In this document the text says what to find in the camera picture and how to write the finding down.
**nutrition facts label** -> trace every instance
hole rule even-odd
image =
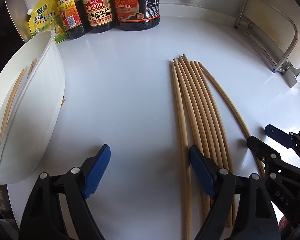
[[[159,15],[159,0],[146,0],[146,18]]]

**bottle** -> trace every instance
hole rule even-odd
[[[90,30],[82,0],[55,1],[69,38],[79,38]]]
[[[83,0],[92,31],[102,33],[116,26],[113,0]]]
[[[160,0],[114,0],[119,28],[141,31],[157,26],[159,3]]]

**barcode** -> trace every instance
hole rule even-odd
[[[67,17],[67,21],[68,21],[68,24],[69,24],[69,27],[70,27],[70,28],[76,26],[75,20],[74,20],[74,18],[73,18],[72,15],[69,16],[69,17]]]

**blue gripper pad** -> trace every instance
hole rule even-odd
[[[196,147],[191,146],[189,149],[189,159],[194,169],[194,173],[196,174],[200,185],[205,194],[209,195],[212,199],[214,199],[216,192],[213,189],[214,177],[208,170],[207,166],[203,162],[202,153],[197,150]]]
[[[271,124],[268,124],[266,126],[265,133],[266,136],[280,143],[282,146],[286,147],[287,149],[294,147],[292,137],[287,133],[285,133],[284,131],[281,131],[280,129],[274,127]]]
[[[89,198],[91,194],[94,194],[97,190],[99,182],[106,171],[108,163],[110,161],[111,151],[110,147],[106,144],[100,149],[95,157],[95,162],[92,165],[89,173],[86,175],[85,187],[83,190],[83,196],[85,199]]]

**green logo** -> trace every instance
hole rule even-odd
[[[44,6],[42,6],[40,9],[38,9],[38,14],[42,14],[45,10],[47,9],[47,4],[45,4]]]

